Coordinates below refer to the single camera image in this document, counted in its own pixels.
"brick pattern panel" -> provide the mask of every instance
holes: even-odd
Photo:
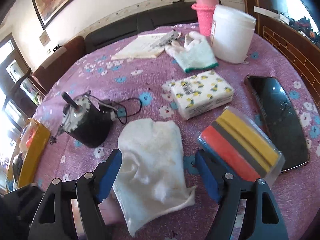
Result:
[[[320,106],[320,71],[296,47],[266,26],[263,26],[263,38],[287,58]]]

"black sofa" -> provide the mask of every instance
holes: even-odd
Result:
[[[85,38],[86,52],[91,53],[115,41],[154,30],[159,26],[197,22],[197,13],[191,9],[192,4],[193,2],[179,1],[106,25],[87,35]]]

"floral tablecloth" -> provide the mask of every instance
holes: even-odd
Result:
[[[175,29],[182,32],[184,37],[186,33],[198,30],[198,25],[179,25]],[[172,27],[166,26],[148,33],[170,30]],[[65,105],[61,93],[66,91],[71,97],[75,97],[91,90],[92,95],[100,99],[109,98],[116,102],[139,97],[143,103],[142,110],[129,117],[129,121],[139,118],[173,120],[179,126],[183,139],[187,187],[198,185],[196,204],[149,222],[137,232],[136,239],[204,239],[218,205],[208,196],[194,168],[194,154],[199,148],[196,138],[222,113],[223,107],[188,121],[182,120],[169,95],[169,83],[200,71],[185,74],[166,53],[157,59],[111,61],[112,55],[134,39],[135,37],[131,37],[115,42],[79,59],[53,86],[34,117],[55,134]],[[219,64],[216,72],[235,89],[234,99],[229,105],[247,114],[258,125],[261,125],[259,111],[244,84],[244,78],[248,74],[276,77],[289,95],[300,118],[310,152],[310,162],[304,167],[281,174],[272,188],[289,237],[297,240],[320,207],[320,118],[317,108],[290,63],[258,35],[254,35],[248,57],[242,64],[233,65],[220,60]],[[129,113],[133,113],[137,106],[126,104],[126,107]],[[123,127],[118,120],[115,121],[106,141],[96,149],[85,147],[67,134],[59,136],[57,143],[46,146],[35,181],[46,189],[56,177],[67,181],[94,170],[98,163],[107,159],[112,149],[117,148],[117,138]],[[235,236],[239,233],[242,220],[243,212],[240,212],[236,219]],[[114,239],[131,239],[125,224],[116,225]]]

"white wall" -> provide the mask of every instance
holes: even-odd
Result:
[[[63,44],[103,17],[143,1],[146,0],[73,0],[46,28],[51,41],[44,48],[39,41],[43,29],[32,0],[17,0],[0,26],[0,40],[12,32],[26,62],[36,69],[48,57],[49,48]]]

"small framed picture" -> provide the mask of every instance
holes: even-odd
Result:
[[[48,36],[48,34],[47,34],[46,31],[44,31],[44,32],[41,34],[41,36],[39,37],[39,40],[41,41],[41,43],[42,43],[42,45],[43,45],[44,47],[49,43],[50,38],[49,38],[49,36]]]

